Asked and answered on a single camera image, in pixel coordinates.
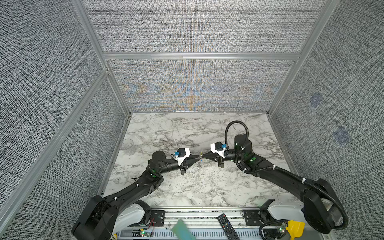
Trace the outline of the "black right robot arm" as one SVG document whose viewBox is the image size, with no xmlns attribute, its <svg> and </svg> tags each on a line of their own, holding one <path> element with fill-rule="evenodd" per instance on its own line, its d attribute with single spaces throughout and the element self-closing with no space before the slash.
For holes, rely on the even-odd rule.
<svg viewBox="0 0 384 240">
<path fill-rule="evenodd" d="M 228 145 L 228 132 L 235 124 L 242 125 L 245 134 L 235 136 L 235 146 L 231 149 Z M 314 181 L 298 176 L 254 153 L 249 128 L 242 121 L 230 122 L 225 129 L 224 143 L 214 143 L 213 149 L 202 157 L 217 162 L 219 166 L 225 161 L 234 162 L 244 174 L 267 180 L 291 193 L 303 203 L 300 212 L 305 221 L 322 234 L 344 230 L 349 225 L 347 212 L 330 183 L 323 179 Z"/>
</svg>

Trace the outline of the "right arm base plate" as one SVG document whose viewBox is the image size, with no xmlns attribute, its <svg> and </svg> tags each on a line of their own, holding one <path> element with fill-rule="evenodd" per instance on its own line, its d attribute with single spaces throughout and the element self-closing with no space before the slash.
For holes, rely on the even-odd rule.
<svg viewBox="0 0 384 240">
<path fill-rule="evenodd" d="M 241 214 L 246 222 L 246 226 L 261 226 L 271 220 L 267 211 L 260 209 L 243 210 Z"/>
</svg>

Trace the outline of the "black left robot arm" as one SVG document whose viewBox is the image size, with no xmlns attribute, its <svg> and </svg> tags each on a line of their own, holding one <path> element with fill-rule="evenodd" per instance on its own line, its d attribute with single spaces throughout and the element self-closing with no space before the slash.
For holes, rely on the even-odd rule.
<svg viewBox="0 0 384 240">
<path fill-rule="evenodd" d="M 163 173 L 179 170 L 184 174 L 200 159 L 188 148 L 178 149 L 170 158 L 162 151 L 154 152 L 133 184 L 109 196 L 91 198 L 74 224 L 72 235 L 78 240 L 110 240 L 130 225 L 146 226 L 150 222 L 151 207 L 141 199 L 160 187 Z"/>
</svg>

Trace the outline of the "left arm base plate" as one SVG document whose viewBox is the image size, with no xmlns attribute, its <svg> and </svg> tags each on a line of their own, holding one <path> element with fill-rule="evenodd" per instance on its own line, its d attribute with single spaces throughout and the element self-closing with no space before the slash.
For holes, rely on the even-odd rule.
<svg viewBox="0 0 384 240">
<path fill-rule="evenodd" d="M 163 227 L 165 222 L 164 210 L 151 210 L 151 212 L 145 212 L 145 215 L 138 224 L 132 224 L 130 227 L 145 227 L 154 225 L 155 227 Z"/>
</svg>

